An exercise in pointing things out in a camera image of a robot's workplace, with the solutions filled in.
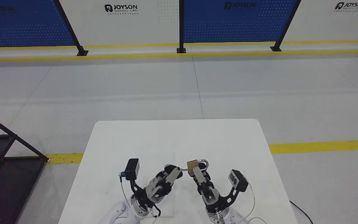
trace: yellow floor line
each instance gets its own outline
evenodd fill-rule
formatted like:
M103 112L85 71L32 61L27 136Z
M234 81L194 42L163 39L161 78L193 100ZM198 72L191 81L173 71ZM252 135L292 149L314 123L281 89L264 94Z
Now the yellow floor line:
M269 147L272 154L356 151L358 150L358 141L270 144ZM79 164L83 153L52 154L47 157L51 159L49 165Z
M358 150L358 141L271 144L272 154Z
M329 55L358 54L358 50L292 50L283 52L197 52L197 53L153 53L153 54L108 54L63 57L22 57L0 58L0 62L38 62L59 60L94 60L94 59L145 59L145 58L191 58L191 57L242 57L242 56L279 56L279 55Z
M83 152L82 153L66 153L66 154L52 154L46 155L50 158L50 162L48 164L79 164L81 163Z
M219 42L219 43L187 43L185 46L226 46L226 45L274 45L275 42ZM318 41L283 41L285 44L358 44L358 40L318 40ZM85 49L94 48L157 48L179 46L179 43L163 44L112 44L112 45L85 45ZM2 47L0 50L63 50L76 49L75 46L23 46Z

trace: blue wall panel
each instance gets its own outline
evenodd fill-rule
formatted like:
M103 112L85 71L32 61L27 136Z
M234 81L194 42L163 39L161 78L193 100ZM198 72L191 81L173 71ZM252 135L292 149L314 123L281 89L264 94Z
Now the blue wall panel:
M0 0L0 46L65 46L74 41L53 0Z
M277 41L296 0L185 0L184 43Z

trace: floor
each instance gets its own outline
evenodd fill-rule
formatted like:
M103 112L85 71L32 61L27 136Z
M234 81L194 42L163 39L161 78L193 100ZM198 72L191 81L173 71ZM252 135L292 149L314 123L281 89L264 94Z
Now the floor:
M99 120L256 118L269 144L357 140L357 71L349 55L0 63L0 122L45 154L84 152ZM357 223L358 151L274 159L315 224ZM47 166L19 223L58 223L78 166Z

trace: cable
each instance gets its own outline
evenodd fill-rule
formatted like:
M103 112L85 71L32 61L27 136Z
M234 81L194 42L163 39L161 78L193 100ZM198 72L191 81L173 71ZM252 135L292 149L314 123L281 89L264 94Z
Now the cable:
M255 209L255 205L256 205L256 198L255 198L255 194L253 193L252 186L251 186L250 182L248 181L248 179L247 179L245 176L244 176L244 178L247 180L248 185L250 186L250 189L251 189L251 192L252 192L252 196L253 196L253 207L252 207L250 213L249 213L247 216L243 217L237 224L239 224L240 222L242 222L243 220L245 220L249 215L251 215L251 213L252 213L253 210Z
M263 220L262 218L257 217L257 216L250 218L249 221L247 221L247 224L250 224L250 221L253 220L253 219L255 219L255 218L258 218L259 220L261 220L262 222L264 222L265 224L267 224L267 222L265 222L265 220Z
M313 224L311 218L302 210L300 209L295 203L293 203L292 201L290 201L291 204L293 204L296 208L298 208L301 212L303 212L303 214L305 214L307 216L307 218L309 219L309 221L311 222L311 224Z
M129 206L128 208L130 208L130 204L129 204L128 200L127 200L127 196L124 193L123 184L122 184L122 177L121 176L119 177L119 180L121 181L121 188L122 188L124 199L125 199L125 201L127 202L128 206Z

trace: white cable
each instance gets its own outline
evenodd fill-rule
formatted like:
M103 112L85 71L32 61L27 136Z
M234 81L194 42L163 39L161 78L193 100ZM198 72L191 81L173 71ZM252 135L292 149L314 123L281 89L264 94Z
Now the white cable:
M251 220L253 220L253 219L255 219L255 218L258 218L259 220L261 220L262 222L264 222L265 224L267 224L266 222L265 222L265 220L263 220L262 218L260 218L260 217L252 217L252 218L250 218L250 220L249 221L247 221L247 224L250 224L250 221Z
M122 181L121 181L121 188L122 188L122 192L123 192L124 199L125 199L125 201L127 202L128 206L129 206L128 208L130 208L130 204L129 204L128 200L127 200L127 196L126 196L125 193L124 193Z
M248 181L248 179L247 179L245 176L244 176L244 178L247 180L248 185L250 186L250 189L251 189L251 192L252 192L252 196L253 196L253 207L252 207L250 213L249 213L247 216L243 217L237 224L239 224L240 222L242 222L243 220L245 220L249 215L251 215L251 213L252 213L253 210L255 209L255 205L256 205L256 198L255 198L255 194L253 193L252 186L251 186L250 182Z

